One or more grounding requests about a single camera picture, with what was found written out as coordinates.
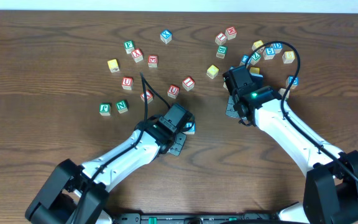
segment red and white block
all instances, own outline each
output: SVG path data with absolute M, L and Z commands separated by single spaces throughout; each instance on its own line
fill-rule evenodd
M 194 85 L 196 83 L 194 82 L 194 80 L 190 77 L 187 77 L 186 79 L 184 79 L 184 81 L 181 83 L 181 85 L 184 87 L 184 89 L 186 91 L 190 91 L 192 88 L 194 88 Z
M 131 52 L 131 54 L 136 63 L 143 60 L 143 54 L 140 49 L 135 49 L 133 52 Z
M 224 35 L 226 35 L 228 40 L 236 38 L 237 31 L 234 27 L 229 27 L 226 29 Z
M 147 103 L 149 104 L 153 100 L 153 95 L 150 91 L 146 90 L 146 96 L 147 96 Z M 140 98 L 144 102 L 144 94 L 143 93 L 140 95 Z
M 218 44 L 219 46 L 226 43 L 226 41 L 227 41 L 227 37 L 222 32 L 219 33 L 215 38 L 215 43 Z
M 179 87 L 171 85 L 168 89 L 168 96 L 176 99 L 179 95 Z
M 134 80 L 132 78 L 124 77 L 122 79 L 122 88 L 125 90 L 132 90 L 132 87 L 134 86 Z
M 149 68 L 157 68 L 158 57 L 156 55 L 149 55 Z

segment yellow cube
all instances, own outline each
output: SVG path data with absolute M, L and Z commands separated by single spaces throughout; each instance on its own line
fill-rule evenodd
M 215 78 L 218 75 L 219 69 L 215 65 L 211 65 L 210 68 L 206 71 L 206 75 L 210 78 Z
M 287 51 L 284 52 L 283 54 L 283 62 L 284 63 L 292 63 L 295 59 L 295 54 L 293 53 L 293 51 Z
M 117 59 L 112 59 L 112 60 L 108 61 L 107 64 L 109 65 L 111 73 L 119 71 Z
M 256 41 L 253 45 L 252 45 L 252 50 L 257 49 L 258 47 L 262 46 L 264 43 L 261 40 Z M 259 49 L 257 52 L 258 53 L 262 53 L 264 51 L 265 47 L 262 47 L 261 49 Z
M 259 74 L 259 68 L 251 67 L 249 69 L 249 73 Z

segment cube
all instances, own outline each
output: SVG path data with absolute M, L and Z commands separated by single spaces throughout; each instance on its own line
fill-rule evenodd
M 249 73 L 254 73 L 254 74 L 259 74 L 259 68 L 256 68 L 256 67 L 251 67 L 249 69 Z
M 264 50 L 264 59 L 270 60 L 273 59 L 275 55 L 273 47 L 266 47 Z
M 261 40 L 256 41 L 253 45 L 252 45 L 252 50 L 257 49 L 258 47 L 262 46 L 264 43 Z M 259 49 L 257 52 L 258 53 L 262 53 L 264 51 L 265 47 L 262 47 L 261 49 Z
M 147 104 L 149 104 L 153 100 L 153 95 L 150 91 L 146 90 L 146 96 L 147 96 Z M 144 102 L 144 94 L 143 93 L 140 95 L 140 98 Z
M 187 77 L 182 81 L 181 85 L 186 91 L 190 91 L 192 88 L 194 88 L 195 82 L 192 78 Z
M 133 52 L 135 50 L 134 42 L 131 40 L 125 41 L 124 47 L 125 47 L 125 51 L 127 52 L 127 54 L 130 54 L 131 52 Z
M 245 65 L 246 64 L 246 61 L 248 59 L 248 55 L 244 55 L 242 56 L 242 59 L 241 59 L 241 62 L 240 62 L 240 65 Z
M 165 44 L 169 43 L 172 40 L 172 33 L 169 30 L 162 31 L 160 38 Z
M 143 60 L 143 54 L 139 49 L 135 49 L 134 51 L 131 52 L 131 54 L 132 54 L 132 58 L 135 60 L 136 63 Z
M 188 131 L 183 132 L 183 134 L 194 134 L 196 132 L 196 123 L 193 124 L 193 122 L 187 122 L 185 124 L 185 128 L 190 128 L 190 129 Z
M 101 103 L 99 107 L 99 113 L 102 116 L 110 116 L 111 115 L 111 105 L 109 103 Z
M 236 29 L 234 27 L 229 27 L 224 32 L 224 35 L 226 35 L 228 40 L 231 40 L 231 39 L 236 38 L 237 31 L 236 31 Z
M 121 101 L 117 102 L 116 107 L 117 107 L 118 113 L 124 113 L 124 112 L 128 111 L 128 107 L 127 107 L 127 104 L 125 103 L 125 100 L 121 100 Z
M 107 64 L 109 65 L 111 73 L 119 71 L 117 59 L 112 59 L 112 60 L 108 61 Z
M 158 57 L 156 55 L 149 55 L 149 68 L 157 68 Z
M 224 56 L 226 55 L 226 52 L 227 52 L 226 46 L 219 46 L 218 51 L 216 52 L 216 56 L 218 58 L 224 58 Z
M 270 47 L 273 47 L 274 53 L 276 53 L 276 54 L 280 53 L 281 50 L 283 49 L 283 45 L 280 43 L 271 44 Z
M 206 71 L 206 75 L 212 79 L 218 75 L 219 69 L 215 65 L 211 65 L 210 68 Z
M 260 54 L 258 54 L 257 52 L 255 52 L 252 56 L 251 56 L 251 65 L 255 65 L 256 63 L 258 63 L 258 61 L 260 60 L 261 56 Z
M 179 94 L 179 87 L 171 85 L 167 93 L 169 97 L 176 99 Z
M 290 85 L 290 82 L 292 81 L 293 79 L 293 76 L 290 76 L 287 78 L 287 81 L 285 82 L 285 88 L 288 88 L 288 86 Z M 291 86 L 291 90 L 294 90 L 299 84 L 299 79 L 298 77 L 295 79 L 295 81 L 292 83 L 292 86 Z
M 285 89 L 284 88 L 281 88 L 278 93 L 281 95 L 281 96 L 284 96 L 284 93 L 285 93 Z M 285 95 L 285 100 L 287 100 L 288 98 L 290 97 L 290 91 L 288 91 L 288 93 Z
M 215 43 L 218 44 L 219 46 L 224 45 L 224 43 L 226 43 L 226 41 L 227 41 L 227 37 L 222 32 L 219 33 L 215 38 Z
M 295 54 L 293 53 L 293 51 L 287 51 L 284 52 L 283 54 L 283 62 L 284 63 L 292 63 L 295 59 Z
M 124 77 L 122 79 L 122 88 L 125 90 L 132 90 L 134 86 L 134 80 L 132 78 Z

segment white wall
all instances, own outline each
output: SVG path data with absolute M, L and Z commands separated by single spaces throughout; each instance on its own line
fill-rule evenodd
M 0 0 L 0 9 L 358 13 L 358 0 Z

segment table surface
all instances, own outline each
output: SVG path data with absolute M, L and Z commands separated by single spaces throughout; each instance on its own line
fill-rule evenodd
M 235 26 L 225 59 L 214 38 Z M 172 41 L 160 40 L 164 29 Z M 278 210 L 303 200 L 305 178 L 267 134 L 225 116 L 227 91 L 221 74 L 238 66 L 256 40 L 282 40 L 301 55 L 300 84 L 289 105 L 327 141 L 358 150 L 358 15 L 161 12 L 0 11 L 0 223 L 25 223 L 24 212 L 54 167 L 66 158 L 81 164 L 127 139 L 143 119 L 143 71 L 170 103 L 195 114 L 197 132 L 181 155 L 160 156 L 123 180 L 108 209 L 145 213 Z M 158 68 L 135 63 L 123 42 Z M 118 59 L 120 72 L 107 61 Z M 215 79 L 206 76 L 210 65 Z M 258 64 L 265 83 L 285 86 L 296 62 L 279 56 Z M 134 89 L 123 90 L 123 76 Z M 187 92 L 181 81 L 196 85 Z M 167 97 L 170 85 L 181 92 Z M 129 111 L 102 117 L 102 102 L 127 100 Z M 166 112 L 157 98 L 149 114 Z

